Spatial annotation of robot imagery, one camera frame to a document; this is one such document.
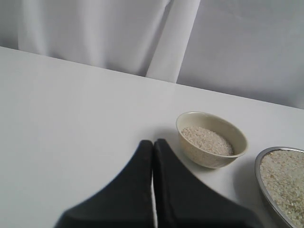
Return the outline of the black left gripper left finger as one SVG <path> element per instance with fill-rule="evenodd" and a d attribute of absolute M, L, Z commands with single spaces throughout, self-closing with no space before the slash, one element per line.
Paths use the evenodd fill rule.
<path fill-rule="evenodd" d="M 121 172 L 102 190 L 66 210 L 57 228 L 153 228 L 153 143 L 140 141 Z"/>

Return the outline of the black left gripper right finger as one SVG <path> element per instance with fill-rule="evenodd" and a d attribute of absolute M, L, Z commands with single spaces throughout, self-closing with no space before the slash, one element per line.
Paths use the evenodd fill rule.
<path fill-rule="evenodd" d="M 154 143 L 153 185 L 160 228 L 261 228 L 251 210 L 195 177 L 165 139 Z"/>

